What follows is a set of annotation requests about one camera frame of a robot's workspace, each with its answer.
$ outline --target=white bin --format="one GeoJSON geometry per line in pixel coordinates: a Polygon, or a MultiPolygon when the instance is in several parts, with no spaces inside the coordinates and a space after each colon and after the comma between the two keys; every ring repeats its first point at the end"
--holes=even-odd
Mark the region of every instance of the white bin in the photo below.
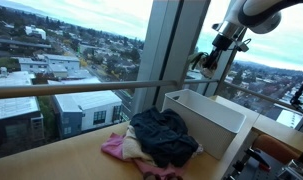
{"type": "Polygon", "coordinates": [[[168,108],[183,118],[189,135],[217,159],[222,158],[246,118],[191,90],[165,94],[162,111],[168,108]]]}

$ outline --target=sky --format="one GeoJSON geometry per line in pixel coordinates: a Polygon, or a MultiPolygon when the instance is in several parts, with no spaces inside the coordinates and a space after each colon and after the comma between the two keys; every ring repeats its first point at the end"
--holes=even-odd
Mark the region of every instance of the sky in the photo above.
{"type": "MultiPolygon", "coordinates": [[[[200,51],[210,52],[216,31],[211,29],[212,24],[223,21],[224,14],[217,11],[226,11],[229,1],[211,1],[207,18],[198,40],[200,51]]],[[[247,52],[238,52],[235,59],[251,61],[271,67],[303,71],[303,4],[295,5],[281,11],[280,25],[267,34],[258,35],[248,30],[244,37],[252,41],[247,52]]]]}
{"type": "MultiPolygon", "coordinates": [[[[152,0],[0,0],[0,4],[54,17],[67,23],[103,30],[130,38],[145,39],[152,0]]],[[[212,24],[223,21],[229,0],[212,0],[197,43],[210,52],[217,33],[212,24]]],[[[303,4],[284,9],[280,25],[272,32],[251,38],[248,52],[236,60],[303,71],[303,4]]]]}

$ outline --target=rooftop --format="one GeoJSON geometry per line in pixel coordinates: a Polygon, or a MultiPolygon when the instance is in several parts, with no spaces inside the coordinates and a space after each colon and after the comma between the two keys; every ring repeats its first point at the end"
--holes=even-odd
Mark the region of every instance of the rooftop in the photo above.
{"type": "Polygon", "coordinates": [[[47,45],[47,44],[34,44],[34,43],[27,43],[27,42],[21,42],[21,41],[10,40],[10,39],[0,39],[0,43],[15,44],[15,45],[21,45],[21,46],[40,47],[40,48],[51,48],[51,45],[47,45]]]}
{"type": "Polygon", "coordinates": [[[34,61],[31,58],[18,58],[20,64],[35,64],[35,65],[46,65],[48,63],[44,61],[34,61]]]}
{"type": "Polygon", "coordinates": [[[75,56],[60,56],[60,55],[54,55],[54,54],[43,54],[43,56],[47,57],[50,60],[79,61],[79,59],[75,56]]]}
{"type": "MultiPolygon", "coordinates": [[[[29,86],[32,85],[30,75],[26,71],[10,73],[6,78],[0,77],[0,86],[29,86]]],[[[0,120],[22,114],[39,111],[36,98],[0,99],[0,120]]]]}
{"type": "Polygon", "coordinates": [[[62,64],[50,64],[52,72],[68,72],[68,70],[62,64]]]}
{"type": "Polygon", "coordinates": [[[68,78],[90,78],[92,75],[87,69],[68,70],[68,78]]]}
{"type": "MultiPolygon", "coordinates": [[[[96,78],[74,81],[48,81],[49,84],[95,84],[100,83],[96,78]]],[[[121,103],[122,100],[112,91],[93,91],[55,95],[60,108],[64,112],[82,112],[82,110],[104,106],[112,103],[121,103]]]]}

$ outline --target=building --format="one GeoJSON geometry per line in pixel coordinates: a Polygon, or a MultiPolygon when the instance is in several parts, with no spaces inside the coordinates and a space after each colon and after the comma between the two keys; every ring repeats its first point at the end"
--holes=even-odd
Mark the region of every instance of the building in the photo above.
{"type": "MultiPolygon", "coordinates": [[[[6,68],[1,68],[0,86],[30,85],[32,82],[28,72],[7,74],[6,68]]],[[[14,146],[19,152],[26,150],[23,147],[42,139],[44,139],[43,116],[36,97],[0,99],[0,149],[14,146]]]]}
{"type": "Polygon", "coordinates": [[[83,71],[80,69],[79,59],[72,56],[43,54],[38,55],[36,58],[18,58],[18,60],[21,71],[28,71],[31,73],[52,72],[56,77],[66,78],[68,77],[68,74],[74,76],[74,71],[83,71]]]}
{"type": "Polygon", "coordinates": [[[18,58],[21,71],[30,73],[44,73],[48,71],[48,63],[44,60],[32,58],[18,58]]]}
{"type": "Polygon", "coordinates": [[[81,54],[88,48],[89,49],[99,49],[99,47],[92,46],[92,45],[90,45],[88,43],[84,43],[84,42],[79,43],[78,48],[79,48],[79,53],[81,53],[81,54]]]}
{"type": "MultiPolygon", "coordinates": [[[[74,81],[48,81],[48,84],[100,83],[94,77],[74,81]]],[[[58,128],[62,139],[111,125],[120,120],[122,100],[112,91],[54,95],[58,128]]]]}
{"type": "Polygon", "coordinates": [[[25,26],[25,33],[28,36],[35,36],[44,40],[47,39],[46,32],[43,29],[36,28],[34,25],[25,26]]]}
{"type": "Polygon", "coordinates": [[[54,77],[67,78],[68,70],[62,64],[49,64],[50,72],[53,73],[54,77]]]}
{"type": "Polygon", "coordinates": [[[51,45],[48,44],[35,44],[16,41],[12,39],[0,39],[0,50],[11,50],[11,49],[30,49],[30,50],[49,50],[51,45]]]}
{"type": "Polygon", "coordinates": [[[80,60],[74,56],[43,54],[43,58],[48,64],[62,64],[67,70],[80,69],[80,60]]]}

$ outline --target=handrail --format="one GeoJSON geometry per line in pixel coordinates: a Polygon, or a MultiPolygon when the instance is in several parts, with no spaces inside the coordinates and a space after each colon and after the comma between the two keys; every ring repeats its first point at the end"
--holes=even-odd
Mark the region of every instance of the handrail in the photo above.
{"type": "Polygon", "coordinates": [[[265,96],[265,95],[256,93],[256,92],[254,92],[254,91],[250,91],[250,90],[248,90],[248,89],[239,87],[239,86],[234,85],[234,84],[230,84],[230,83],[227,83],[227,82],[224,82],[224,83],[225,83],[227,86],[230,86],[230,87],[235,88],[235,89],[237,89],[237,90],[240,90],[240,91],[243,91],[243,92],[252,94],[252,95],[257,96],[257,97],[259,97],[259,98],[262,98],[262,99],[264,99],[264,100],[267,100],[267,101],[270,101],[270,102],[279,104],[279,105],[281,105],[281,106],[284,106],[284,107],[286,107],[286,108],[289,108],[289,109],[291,109],[291,110],[296,111],[296,109],[295,109],[293,106],[291,106],[291,105],[289,105],[289,104],[287,104],[287,103],[278,101],[278,100],[276,100],[276,99],[273,99],[273,98],[270,98],[270,97],[268,97],[268,96],[265,96]]]}
{"type": "Polygon", "coordinates": [[[0,99],[176,85],[176,81],[124,81],[94,84],[0,86],[0,99]]]}
{"type": "Polygon", "coordinates": [[[212,83],[219,82],[218,79],[209,79],[209,80],[194,80],[194,79],[186,79],[183,84],[199,84],[199,83],[212,83]]]}

